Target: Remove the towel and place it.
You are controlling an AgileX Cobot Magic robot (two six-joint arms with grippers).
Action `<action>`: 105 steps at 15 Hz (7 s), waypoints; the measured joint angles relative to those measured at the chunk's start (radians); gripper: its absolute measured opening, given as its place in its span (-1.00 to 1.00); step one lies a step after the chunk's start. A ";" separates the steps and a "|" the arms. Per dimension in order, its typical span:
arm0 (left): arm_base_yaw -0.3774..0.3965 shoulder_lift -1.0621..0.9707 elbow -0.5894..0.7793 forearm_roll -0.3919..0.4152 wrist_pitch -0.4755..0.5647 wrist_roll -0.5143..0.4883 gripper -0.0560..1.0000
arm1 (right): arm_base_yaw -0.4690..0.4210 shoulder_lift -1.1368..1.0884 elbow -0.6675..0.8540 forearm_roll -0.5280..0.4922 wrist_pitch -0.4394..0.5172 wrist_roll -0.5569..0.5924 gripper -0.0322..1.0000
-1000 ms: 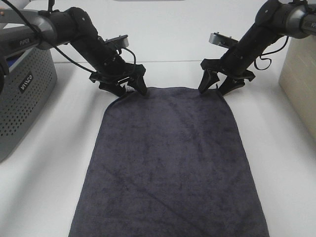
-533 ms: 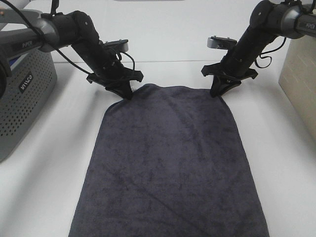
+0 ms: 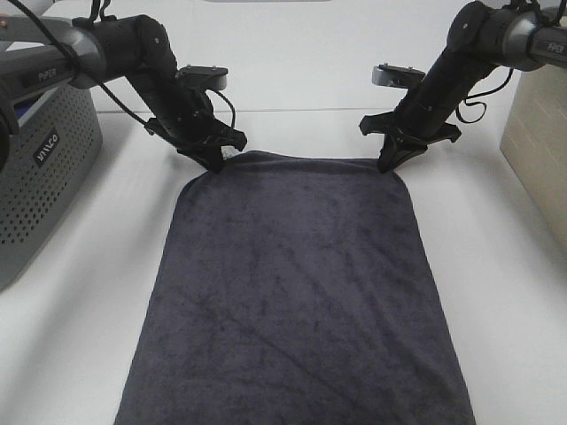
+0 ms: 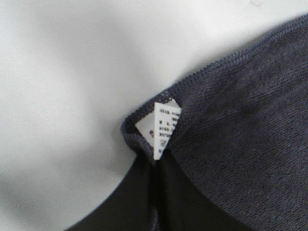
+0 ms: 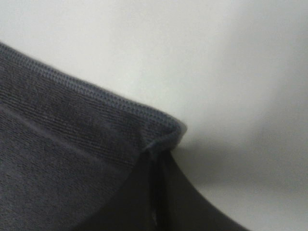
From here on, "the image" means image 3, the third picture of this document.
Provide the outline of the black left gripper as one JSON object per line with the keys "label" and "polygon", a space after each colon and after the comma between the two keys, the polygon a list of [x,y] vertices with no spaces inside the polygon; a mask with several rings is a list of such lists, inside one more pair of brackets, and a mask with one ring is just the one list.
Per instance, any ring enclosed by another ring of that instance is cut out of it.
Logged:
{"label": "black left gripper", "polygon": [[225,164],[221,147],[242,151],[247,144],[243,132],[218,120],[208,91],[184,87],[172,81],[155,81],[144,94],[144,102],[153,113],[145,125],[149,132],[163,137],[176,151],[219,173]]}

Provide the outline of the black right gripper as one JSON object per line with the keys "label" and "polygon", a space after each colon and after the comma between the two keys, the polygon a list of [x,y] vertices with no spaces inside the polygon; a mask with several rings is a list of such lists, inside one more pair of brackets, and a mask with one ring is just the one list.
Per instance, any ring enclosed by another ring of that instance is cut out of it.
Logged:
{"label": "black right gripper", "polygon": [[392,112],[364,116],[359,125],[364,135],[385,134],[378,170],[382,174],[392,171],[425,153],[427,144],[445,139],[454,143],[461,130],[446,120],[460,100],[461,92],[453,86],[424,79],[408,91]]}

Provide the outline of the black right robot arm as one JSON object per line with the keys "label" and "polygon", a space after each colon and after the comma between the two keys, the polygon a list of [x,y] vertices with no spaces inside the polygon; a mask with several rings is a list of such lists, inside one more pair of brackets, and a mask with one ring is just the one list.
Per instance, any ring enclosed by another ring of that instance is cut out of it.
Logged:
{"label": "black right robot arm", "polygon": [[455,142],[461,131],[447,118],[460,112],[460,104],[480,103],[482,96],[471,90],[497,67],[510,72],[565,67],[565,13],[565,2],[543,8],[537,1],[511,1],[494,9],[473,1],[455,16],[446,46],[428,72],[375,66],[374,84],[407,91],[393,111],[361,120],[364,135],[384,135],[378,170],[389,172],[425,153],[432,143]]}

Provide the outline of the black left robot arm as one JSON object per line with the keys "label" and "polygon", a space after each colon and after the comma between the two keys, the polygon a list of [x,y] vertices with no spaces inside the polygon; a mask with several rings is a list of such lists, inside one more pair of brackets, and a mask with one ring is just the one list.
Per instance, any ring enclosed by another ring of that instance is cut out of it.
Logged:
{"label": "black left robot arm", "polygon": [[209,92],[221,93],[228,71],[219,66],[179,67],[167,31],[147,15],[99,22],[88,19],[1,18],[1,38],[31,48],[1,55],[1,161],[20,132],[16,107],[50,89],[77,89],[126,78],[152,112],[144,128],[210,171],[224,164],[225,146],[242,151],[243,132],[214,115]]}

